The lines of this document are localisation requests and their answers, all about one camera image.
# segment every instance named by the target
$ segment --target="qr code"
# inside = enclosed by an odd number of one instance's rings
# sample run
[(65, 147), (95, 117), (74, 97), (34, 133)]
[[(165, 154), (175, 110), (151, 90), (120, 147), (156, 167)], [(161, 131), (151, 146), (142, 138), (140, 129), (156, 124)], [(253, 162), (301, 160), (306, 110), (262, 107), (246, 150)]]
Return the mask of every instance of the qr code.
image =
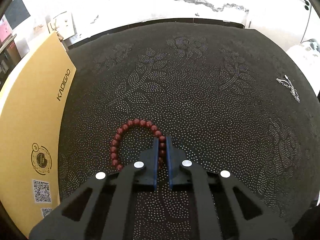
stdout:
[(49, 182), (33, 180), (33, 192), (36, 202), (51, 202)]
[(42, 216), (45, 217), (45, 216), (48, 215), (51, 211), (52, 211), (52, 208), (42, 208), (42, 209), (41, 209)]

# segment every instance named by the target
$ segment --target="black carpet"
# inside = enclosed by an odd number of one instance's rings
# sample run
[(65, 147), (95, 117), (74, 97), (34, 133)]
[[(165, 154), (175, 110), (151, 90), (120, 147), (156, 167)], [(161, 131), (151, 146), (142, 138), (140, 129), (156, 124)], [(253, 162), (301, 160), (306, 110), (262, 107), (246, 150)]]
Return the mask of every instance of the black carpet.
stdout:
[[(320, 188), (320, 104), (295, 63), (255, 30), (161, 23), (72, 49), (77, 71), (59, 141), (60, 198), (98, 171), (115, 172), (109, 144), (129, 119), (155, 123), (190, 160), (229, 170), (293, 226)], [(297, 90), (276, 78), (287, 75)], [(126, 165), (150, 148), (135, 128), (121, 141)], [(140, 194), (134, 239), (191, 239), (188, 195)]]

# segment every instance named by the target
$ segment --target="pink object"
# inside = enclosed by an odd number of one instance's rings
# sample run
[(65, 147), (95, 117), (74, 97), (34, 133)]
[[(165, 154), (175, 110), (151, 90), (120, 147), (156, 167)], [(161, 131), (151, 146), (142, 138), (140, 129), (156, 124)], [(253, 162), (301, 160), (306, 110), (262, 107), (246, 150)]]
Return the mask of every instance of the pink object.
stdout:
[(12, 29), (8, 21), (4, 21), (0, 24), (0, 41), (3, 42), (10, 34), (12, 34)]

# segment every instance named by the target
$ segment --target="red bead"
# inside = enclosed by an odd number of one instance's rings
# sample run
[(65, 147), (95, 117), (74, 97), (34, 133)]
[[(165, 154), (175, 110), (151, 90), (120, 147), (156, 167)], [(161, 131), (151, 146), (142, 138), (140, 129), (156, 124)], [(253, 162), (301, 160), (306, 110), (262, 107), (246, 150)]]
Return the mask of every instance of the red bead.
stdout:
[(159, 137), (159, 142), (165, 142), (165, 137), (164, 136), (160, 136)]
[(119, 128), (118, 130), (117, 130), (117, 134), (122, 134), (123, 133), (123, 130), (121, 129), (121, 128)]
[(119, 142), (117, 140), (112, 140), (111, 141), (111, 146), (117, 146)]
[(112, 160), (112, 166), (117, 166), (119, 164), (119, 160)]
[(113, 139), (117, 140), (117, 141), (120, 141), (121, 140), (121, 135), (120, 134), (116, 134)]
[(165, 157), (165, 150), (160, 150), (159, 151), (159, 156), (161, 157), (161, 158), (164, 158)]
[(140, 125), (141, 127), (144, 127), (144, 126), (146, 125), (146, 121), (145, 121), (145, 120), (140, 120), (139, 125)]
[(151, 131), (156, 132), (158, 130), (158, 127), (156, 125), (151, 126)]
[(134, 120), (133, 120), (133, 124), (134, 124), (134, 125), (139, 125), (139, 123), (140, 123), (140, 120), (139, 120), (139, 119), (134, 119)]
[(124, 124), (121, 128), (122, 128), (123, 131), (127, 131), (127, 130), (129, 129), (129, 126), (127, 126), (126, 124)]
[(123, 169), (123, 165), (121, 165), (121, 164), (117, 165), (117, 167), (116, 167), (117, 171), (121, 171), (122, 169)]
[(112, 146), (111, 148), (110, 148), (110, 152), (111, 153), (116, 153), (117, 152), (117, 147), (114, 147), (114, 146)]
[(150, 128), (151, 126), (152, 126), (152, 122), (148, 121), (148, 122), (146, 123), (146, 127), (147, 127), (147, 128)]
[(162, 135), (162, 133), (158, 130), (158, 131), (155, 131), (155, 137), (160, 137)]
[(116, 153), (111, 153), (110, 154), (110, 159), (111, 160), (117, 160), (118, 159), (118, 155)]
[(165, 143), (160, 143), (160, 144), (159, 144), (159, 148), (165, 150)]

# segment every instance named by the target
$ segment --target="white circle marker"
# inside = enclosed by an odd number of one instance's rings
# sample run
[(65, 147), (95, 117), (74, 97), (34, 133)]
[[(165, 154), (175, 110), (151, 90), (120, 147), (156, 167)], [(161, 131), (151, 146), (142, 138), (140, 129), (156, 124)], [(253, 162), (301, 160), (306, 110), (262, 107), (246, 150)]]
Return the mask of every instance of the white circle marker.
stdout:
[(220, 175), (221, 175), (221, 177), (229, 178), (230, 177), (230, 172), (229, 171), (221, 171)]
[(182, 162), (182, 165), (185, 166), (185, 167), (190, 167), (190, 166), (192, 165), (192, 162), (189, 161), (189, 160), (184, 160), (184, 161)]
[(135, 162), (133, 166), (135, 166), (136, 168), (142, 168), (144, 165), (143, 162)]
[(104, 172), (98, 172), (96, 174), (96, 179), (104, 179), (106, 177), (106, 174)]

